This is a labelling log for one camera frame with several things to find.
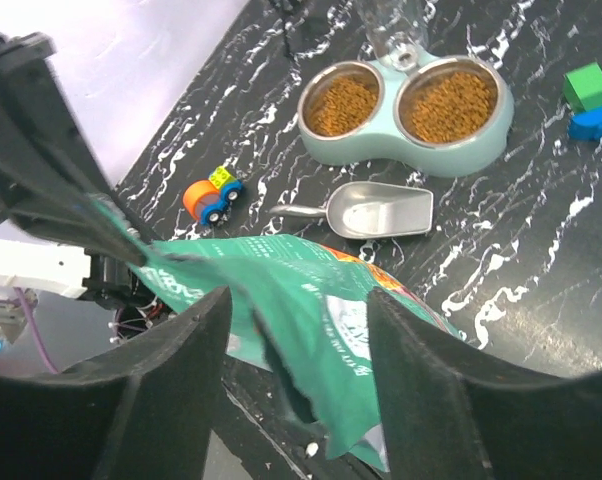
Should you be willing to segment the green pet food bag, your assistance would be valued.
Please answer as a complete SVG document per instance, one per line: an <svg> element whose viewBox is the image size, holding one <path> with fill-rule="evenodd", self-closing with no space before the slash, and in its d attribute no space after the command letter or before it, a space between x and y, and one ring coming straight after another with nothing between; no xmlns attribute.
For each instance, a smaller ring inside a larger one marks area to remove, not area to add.
<svg viewBox="0 0 602 480"><path fill-rule="evenodd" d="M325 429L327 455L352 454L388 469L368 345L368 294L388 293L419 319L453 326L394 277L357 257L288 234L143 242L104 195L93 204L146 255L140 280L181 312L226 286L232 295L229 354L281 370Z"/></svg>

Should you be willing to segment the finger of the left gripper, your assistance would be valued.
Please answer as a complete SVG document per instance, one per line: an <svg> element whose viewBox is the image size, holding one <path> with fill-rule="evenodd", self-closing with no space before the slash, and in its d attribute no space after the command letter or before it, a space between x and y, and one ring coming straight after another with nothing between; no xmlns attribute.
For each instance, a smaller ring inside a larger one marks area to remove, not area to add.
<svg viewBox="0 0 602 480"><path fill-rule="evenodd" d="M117 197L48 63L49 37L0 34L0 223L142 266L148 228Z"/></svg>

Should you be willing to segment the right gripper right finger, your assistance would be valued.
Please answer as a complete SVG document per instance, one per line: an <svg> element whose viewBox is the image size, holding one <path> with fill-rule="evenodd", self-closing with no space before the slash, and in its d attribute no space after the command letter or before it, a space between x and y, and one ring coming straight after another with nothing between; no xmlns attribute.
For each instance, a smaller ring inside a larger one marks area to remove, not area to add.
<svg viewBox="0 0 602 480"><path fill-rule="evenodd" d="M370 352L395 479L602 479L602 370L559 378L483 353L369 295Z"/></svg>

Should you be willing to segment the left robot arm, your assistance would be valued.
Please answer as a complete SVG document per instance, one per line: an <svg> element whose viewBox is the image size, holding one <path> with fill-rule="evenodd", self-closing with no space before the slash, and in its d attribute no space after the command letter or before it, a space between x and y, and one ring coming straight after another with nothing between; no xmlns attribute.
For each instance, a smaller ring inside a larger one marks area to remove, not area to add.
<svg viewBox="0 0 602 480"><path fill-rule="evenodd" d="M42 33L0 34L0 287L107 309L155 296L134 273L154 239L112 190L48 63Z"/></svg>

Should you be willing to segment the metal food scoop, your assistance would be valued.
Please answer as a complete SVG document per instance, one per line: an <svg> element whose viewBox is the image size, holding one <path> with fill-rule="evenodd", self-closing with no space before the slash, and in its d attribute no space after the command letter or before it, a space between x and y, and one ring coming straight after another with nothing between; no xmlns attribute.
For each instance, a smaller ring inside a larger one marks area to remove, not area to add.
<svg viewBox="0 0 602 480"><path fill-rule="evenodd" d="M338 187L323 207L276 205L269 213L324 218L333 232L350 240L421 235L433 226L434 194L422 188L354 181Z"/></svg>

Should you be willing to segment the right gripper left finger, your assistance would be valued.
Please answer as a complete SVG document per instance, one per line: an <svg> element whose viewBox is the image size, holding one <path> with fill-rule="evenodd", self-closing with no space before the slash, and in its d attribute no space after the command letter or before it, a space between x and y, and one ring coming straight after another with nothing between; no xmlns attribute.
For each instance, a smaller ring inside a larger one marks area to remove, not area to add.
<svg viewBox="0 0 602 480"><path fill-rule="evenodd" d="M219 287L59 374L0 376L0 479L199 479L232 315Z"/></svg>

